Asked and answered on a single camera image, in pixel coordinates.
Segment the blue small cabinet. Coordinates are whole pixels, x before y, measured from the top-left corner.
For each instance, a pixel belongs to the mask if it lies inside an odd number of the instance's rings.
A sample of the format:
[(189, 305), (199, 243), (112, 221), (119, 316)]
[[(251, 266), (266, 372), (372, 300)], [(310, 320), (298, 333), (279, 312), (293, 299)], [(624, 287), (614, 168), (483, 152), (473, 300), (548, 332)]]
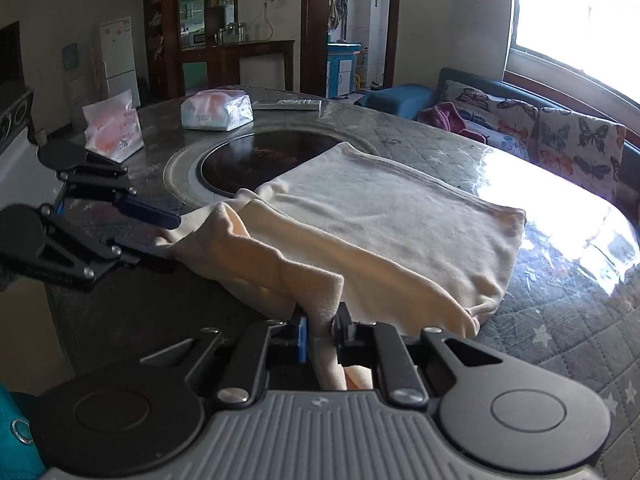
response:
[(355, 91), (357, 56), (361, 44), (348, 42), (328, 43), (326, 63), (326, 97), (344, 98)]

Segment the large butterfly cushion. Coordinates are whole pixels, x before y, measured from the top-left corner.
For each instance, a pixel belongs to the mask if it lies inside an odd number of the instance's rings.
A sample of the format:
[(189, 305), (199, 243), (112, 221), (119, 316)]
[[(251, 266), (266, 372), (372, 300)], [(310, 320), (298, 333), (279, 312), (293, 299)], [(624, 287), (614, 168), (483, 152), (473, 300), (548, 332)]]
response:
[(613, 203), (626, 128), (616, 122), (543, 107), (530, 157), (542, 168)]

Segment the black induction cooktop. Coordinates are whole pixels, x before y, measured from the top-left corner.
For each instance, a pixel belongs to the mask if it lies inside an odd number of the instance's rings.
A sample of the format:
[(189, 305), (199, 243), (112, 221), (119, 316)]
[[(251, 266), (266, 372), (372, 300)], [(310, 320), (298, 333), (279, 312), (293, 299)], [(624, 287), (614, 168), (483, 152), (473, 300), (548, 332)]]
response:
[(209, 191), (232, 197), (241, 188), (255, 191), (339, 143), (334, 136), (296, 130), (237, 136), (211, 148), (196, 175)]

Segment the blue corner sofa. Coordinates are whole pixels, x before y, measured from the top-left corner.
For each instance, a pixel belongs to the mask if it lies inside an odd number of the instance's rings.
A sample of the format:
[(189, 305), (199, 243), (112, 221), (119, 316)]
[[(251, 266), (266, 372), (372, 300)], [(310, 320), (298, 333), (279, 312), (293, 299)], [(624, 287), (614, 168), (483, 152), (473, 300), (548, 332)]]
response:
[(356, 104), (466, 136), (612, 203), (639, 203), (639, 148), (625, 126), (514, 84), (444, 68), (434, 89), (403, 84), (371, 91)]

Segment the cream sweatshirt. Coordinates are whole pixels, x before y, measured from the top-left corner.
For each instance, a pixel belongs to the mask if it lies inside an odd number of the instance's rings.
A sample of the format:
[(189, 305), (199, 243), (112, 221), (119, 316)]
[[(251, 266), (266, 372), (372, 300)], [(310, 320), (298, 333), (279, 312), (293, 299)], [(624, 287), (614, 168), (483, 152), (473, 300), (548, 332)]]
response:
[(186, 214), (157, 245), (243, 304), (308, 318), (322, 388), (368, 388), (337, 362), (344, 302), (359, 322), (473, 337), (508, 288), (526, 214), (340, 143), (255, 191)]

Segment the long butterfly cushion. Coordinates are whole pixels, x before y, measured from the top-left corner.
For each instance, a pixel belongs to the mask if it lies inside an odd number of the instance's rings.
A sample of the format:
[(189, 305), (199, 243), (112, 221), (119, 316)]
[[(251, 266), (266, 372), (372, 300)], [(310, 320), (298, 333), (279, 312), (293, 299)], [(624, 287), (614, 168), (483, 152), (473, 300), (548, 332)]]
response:
[(529, 160), (538, 108), (524, 101), (493, 96), (483, 90), (446, 80), (440, 102), (453, 102), (466, 126), (487, 139), (491, 148)]

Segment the dark wooden shelf cabinet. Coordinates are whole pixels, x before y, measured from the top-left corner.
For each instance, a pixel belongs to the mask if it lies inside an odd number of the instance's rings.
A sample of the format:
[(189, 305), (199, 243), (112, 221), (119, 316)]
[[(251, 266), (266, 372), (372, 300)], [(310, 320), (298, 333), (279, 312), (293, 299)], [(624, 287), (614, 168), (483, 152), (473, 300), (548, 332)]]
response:
[(298, 85), (300, 0), (143, 0), (154, 102), (245, 84)]

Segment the pink tissue pack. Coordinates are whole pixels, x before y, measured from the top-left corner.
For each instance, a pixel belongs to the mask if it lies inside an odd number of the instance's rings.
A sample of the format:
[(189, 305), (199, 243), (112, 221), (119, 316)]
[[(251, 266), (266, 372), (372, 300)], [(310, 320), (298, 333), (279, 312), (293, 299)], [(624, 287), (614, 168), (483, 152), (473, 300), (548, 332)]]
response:
[(121, 164), (144, 148), (131, 90), (82, 108), (87, 128), (85, 148)]
[(203, 90), (189, 96), (180, 107), (186, 129), (232, 131), (254, 120), (252, 101), (243, 90)]

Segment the magenta garment on sofa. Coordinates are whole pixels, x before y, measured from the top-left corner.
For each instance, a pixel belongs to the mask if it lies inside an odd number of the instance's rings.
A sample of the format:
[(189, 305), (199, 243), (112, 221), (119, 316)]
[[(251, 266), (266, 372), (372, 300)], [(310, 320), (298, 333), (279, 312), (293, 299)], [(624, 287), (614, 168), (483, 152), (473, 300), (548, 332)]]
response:
[(466, 126), (453, 102), (440, 102), (421, 110), (416, 120), (476, 142), (487, 143), (487, 139), (482, 134), (472, 131)]

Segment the grey remote on table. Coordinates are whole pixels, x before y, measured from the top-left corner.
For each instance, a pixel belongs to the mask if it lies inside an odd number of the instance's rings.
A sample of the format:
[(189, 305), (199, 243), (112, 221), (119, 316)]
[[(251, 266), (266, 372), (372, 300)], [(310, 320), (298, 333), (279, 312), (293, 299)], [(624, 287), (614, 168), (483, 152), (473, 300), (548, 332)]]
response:
[(256, 101), (252, 104), (253, 110), (274, 112), (318, 112), (321, 110), (321, 100), (282, 99), (277, 101)]

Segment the white refrigerator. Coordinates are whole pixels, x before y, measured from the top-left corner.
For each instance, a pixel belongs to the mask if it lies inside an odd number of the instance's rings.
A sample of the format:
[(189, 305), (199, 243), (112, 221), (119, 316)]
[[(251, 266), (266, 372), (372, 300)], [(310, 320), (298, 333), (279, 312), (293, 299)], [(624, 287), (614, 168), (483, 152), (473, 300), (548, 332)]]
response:
[(104, 23), (99, 28), (101, 58), (109, 98), (130, 91), (132, 106), (140, 106), (131, 18)]

